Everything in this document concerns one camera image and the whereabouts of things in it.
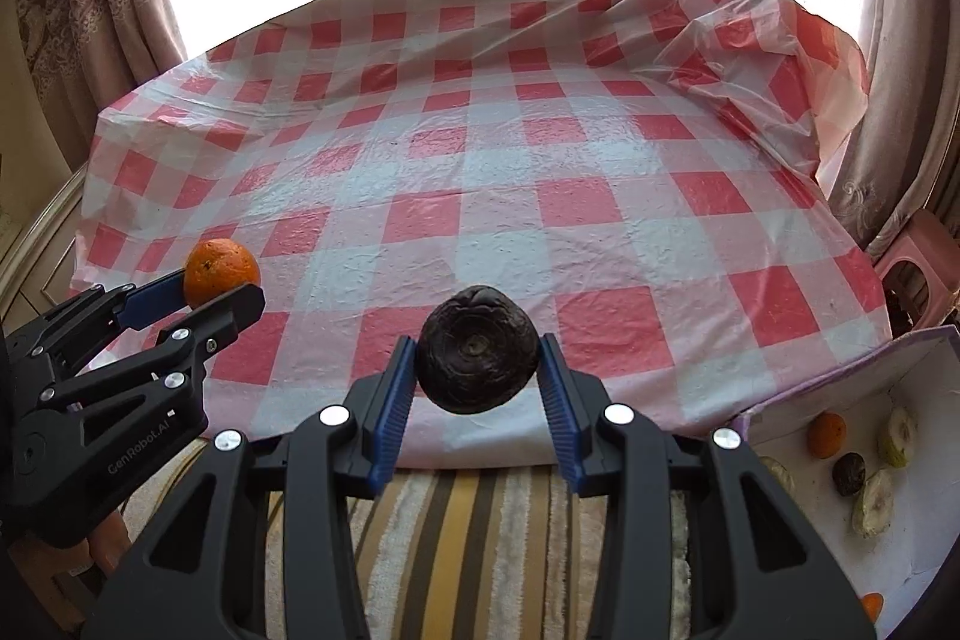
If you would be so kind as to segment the person's left hand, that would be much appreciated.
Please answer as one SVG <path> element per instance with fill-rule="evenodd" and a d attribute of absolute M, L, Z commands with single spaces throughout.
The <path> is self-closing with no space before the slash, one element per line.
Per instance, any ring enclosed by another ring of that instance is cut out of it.
<path fill-rule="evenodd" d="M 132 548 L 130 534 L 124 517 L 114 510 L 89 533 L 89 557 L 98 565 L 104 575 L 112 575 L 119 567 L 124 555 Z"/>

